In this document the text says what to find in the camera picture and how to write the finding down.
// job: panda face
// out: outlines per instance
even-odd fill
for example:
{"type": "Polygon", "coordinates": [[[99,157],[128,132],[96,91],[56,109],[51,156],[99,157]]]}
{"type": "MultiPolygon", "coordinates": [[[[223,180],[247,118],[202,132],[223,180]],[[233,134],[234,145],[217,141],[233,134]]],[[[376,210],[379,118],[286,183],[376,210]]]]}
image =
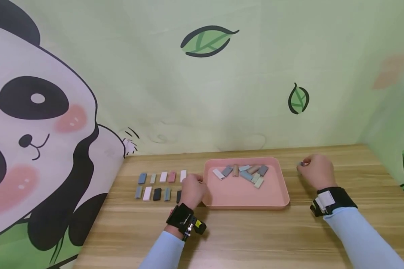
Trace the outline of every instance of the panda face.
{"type": "Polygon", "coordinates": [[[0,28],[0,232],[65,181],[96,109],[69,67],[0,28]]]}

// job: left hand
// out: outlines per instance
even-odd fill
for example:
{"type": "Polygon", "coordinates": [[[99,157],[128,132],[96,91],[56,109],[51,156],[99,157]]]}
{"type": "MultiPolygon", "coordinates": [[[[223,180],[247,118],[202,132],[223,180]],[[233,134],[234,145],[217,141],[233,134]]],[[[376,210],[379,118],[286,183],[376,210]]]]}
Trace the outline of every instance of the left hand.
{"type": "Polygon", "coordinates": [[[202,182],[202,176],[190,174],[183,179],[180,204],[185,204],[194,210],[206,192],[207,186],[202,182]]]}

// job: panda illustration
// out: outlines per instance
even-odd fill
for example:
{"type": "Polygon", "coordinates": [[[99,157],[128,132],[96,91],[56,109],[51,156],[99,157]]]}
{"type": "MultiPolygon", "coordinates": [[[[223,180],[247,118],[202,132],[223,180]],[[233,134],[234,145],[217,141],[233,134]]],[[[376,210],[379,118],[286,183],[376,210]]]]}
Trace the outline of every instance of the panda illustration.
{"type": "Polygon", "coordinates": [[[77,257],[135,146],[96,113],[83,79],[41,48],[34,21],[0,0],[0,268],[77,257]]]}

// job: panda mouth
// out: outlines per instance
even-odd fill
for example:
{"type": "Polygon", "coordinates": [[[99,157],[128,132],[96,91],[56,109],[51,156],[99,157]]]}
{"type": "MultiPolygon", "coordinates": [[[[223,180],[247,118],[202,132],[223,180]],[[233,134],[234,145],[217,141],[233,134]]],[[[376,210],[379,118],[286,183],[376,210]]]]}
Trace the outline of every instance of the panda mouth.
{"type": "Polygon", "coordinates": [[[48,139],[49,139],[49,134],[48,134],[48,136],[46,136],[45,142],[43,142],[43,144],[41,144],[40,146],[35,146],[35,145],[33,145],[33,144],[30,143],[30,146],[34,147],[34,148],[37,150],[37,157],[34,158],[34,159],[31,159],[32,161],[35,161],[35,160],[37,160],[37,159],[40,158],[40,150],[39,150],[39,149],[40,149],[41,147],[43,147],[43,146],[46,144],[46,142],[48,141],[48,139]]]}

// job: panda ear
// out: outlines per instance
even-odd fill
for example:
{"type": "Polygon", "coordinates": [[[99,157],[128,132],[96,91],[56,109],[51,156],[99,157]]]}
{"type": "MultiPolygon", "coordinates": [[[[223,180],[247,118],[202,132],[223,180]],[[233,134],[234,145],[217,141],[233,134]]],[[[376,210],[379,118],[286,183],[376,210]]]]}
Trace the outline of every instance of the panda ear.
{"type": "Polygon", "coordinates": [[[9,0],[0,0],[0,28],[19,36],[32,45],[40,45],[40,33],[34,21],[9,0]]]}

